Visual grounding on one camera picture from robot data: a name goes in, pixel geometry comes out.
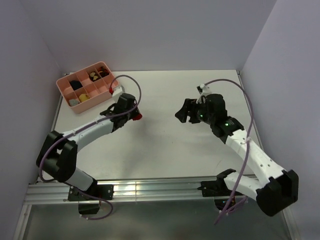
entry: divided storage box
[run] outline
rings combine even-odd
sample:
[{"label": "divided storage box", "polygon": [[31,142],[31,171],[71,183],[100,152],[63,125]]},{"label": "divided storage box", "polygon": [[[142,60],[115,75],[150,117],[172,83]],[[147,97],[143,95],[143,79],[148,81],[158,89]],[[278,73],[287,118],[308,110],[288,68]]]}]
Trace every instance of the divided storage box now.
[{"label": "divided storage box", "polygon": [[[107,69],[109,73],[107,76],[102,77],[99,74],[98,69],[101,67]],[[96,72],[96,74],[99,76],[98,80],[92,81],[90,79],[90,74],[92,72]],[[76,114],[80,114],[112,97],[112,95],[109,93],[109,88],[114,78],[115,76],[112,74],[107,65],[104,62],[100,61],[80,71],[60,78],[56,81],[56,85],[59,88],[60,93],[62,94],[64,100],[67,102],[69,107]],[[82,87],[77,90],[73,90],[73,88],[70,85],[71,81],[79,81]],[[118,81],[115,81],[112,85],[112,88],[114,89],[118,86]],[[87,95],[89,99],[80,102],[79,97],[82,94]],[[69,100],[71,99],[75,99],[80,103],[75,106],[70,106]]]}]

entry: white wall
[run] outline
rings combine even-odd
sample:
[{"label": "white wall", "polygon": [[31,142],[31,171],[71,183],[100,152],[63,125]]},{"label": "white wall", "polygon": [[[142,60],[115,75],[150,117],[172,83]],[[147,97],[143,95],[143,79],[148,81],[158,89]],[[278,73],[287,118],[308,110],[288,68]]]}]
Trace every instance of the white wall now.
[{"label": "white wall", "polygon": [[276,0],[20,0],[65,72],[242,69]]},{"label": "white wall", "polygon": [[61,75],[18,0],[0,1],[0,235],[12,239],[58,102]]},{"label": "white wall", "polygon": [[320,239],[319,10],[319,0],[277,0],[242,71],[265,150],[299,175],[304,240]]}]

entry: red object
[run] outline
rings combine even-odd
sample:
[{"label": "red object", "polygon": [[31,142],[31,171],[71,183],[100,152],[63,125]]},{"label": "red object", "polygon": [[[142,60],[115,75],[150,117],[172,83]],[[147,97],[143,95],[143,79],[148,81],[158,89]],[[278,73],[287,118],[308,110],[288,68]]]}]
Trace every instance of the red object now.
[{"label": "red object", "polygon": [[142,118],[142,114],[139,113],[137,116],[135,116],[134,118],[132,118],[133,121],[136,121],[136,120],[140,120]]}]

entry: robotic arm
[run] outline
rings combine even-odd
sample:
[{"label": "robotic arm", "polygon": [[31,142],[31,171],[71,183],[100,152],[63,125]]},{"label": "robotic arm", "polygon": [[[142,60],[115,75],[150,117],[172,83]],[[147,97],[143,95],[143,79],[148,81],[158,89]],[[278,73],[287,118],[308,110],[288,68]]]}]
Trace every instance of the robotic arm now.
[{"label": "robotic arm", "polygon": [[[237,192],[256,200],[260,209],[268,216],[274,216],[298,200],[298,175],[286,171],[275,163],[254,141],[247,139],[247,131],[241,123],[228,116],[223,96],[212,94],[210,89],[201,84],[197,87],[198,99],[185,99],[182,108],[175,114],[181,123],[192,124],[204,122],[210,125],[213,134],[231,147],[241,158],[245,159],[247,141],[250,141],[247,165],[252,169],[258,180],[242,176]],[[229,193],[239,177],[234,169],[228,169],[211,182],[211,189],[216,194]],[[199,190],[208,191],[207,187]]]},{"label": "robotic arm", "polygon": [[102,193],[99,192],[97,180],[76,167],[77,154],[86,145],[104,135],[113,133],[124,126],[127,121],[141,119],[142,115],[138,108],[136,108],[127,114],[101,121],[106,116],[126,113],[135,104],[136,98],[133,95],[122,93],[117,103],[101,112],[93,121],[63,133],[57,131],[50,132],[43,143],[36,165],[40,167],[45,153],[53,144],[63,137],[71,135],[71,137],[64,139],[53,148],[44,160],[43,170],[58,182],[67,183],[91,196],[101,196]]}]

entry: white tabletop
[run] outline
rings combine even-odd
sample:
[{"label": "white tabletop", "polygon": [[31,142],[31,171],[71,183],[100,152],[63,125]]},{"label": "white tabletop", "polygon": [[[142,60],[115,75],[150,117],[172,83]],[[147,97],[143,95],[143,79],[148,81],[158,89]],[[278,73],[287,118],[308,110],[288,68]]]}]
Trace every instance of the white tabletop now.
[{"label": "white tabletop", "polygon": [[[232,168],[240,170],[243,161],[231,148],[215,137],[205,123],[180,123],[175,113],[186,98],[197,98],[197,86],[213,79],[239,82],[235,70],[126,71],[142,89],[139,110],[143,118],[129,121],[116,132],[103,136],[83,148],[77,167],[97,180],[215,176]],[[127,93],[138,98],[135,84],[119,79]],[[228,82],[210,85],[222,94],[228,114],[246,129],[249,109],[240,89]],[[64,132],[83,125],[113,103],[107,100],[81,114],[75,114],[63,100],[55,130]],[[251,137],[258,143],[254,129]],[[247,168],[245,174],[253,172]]]}]

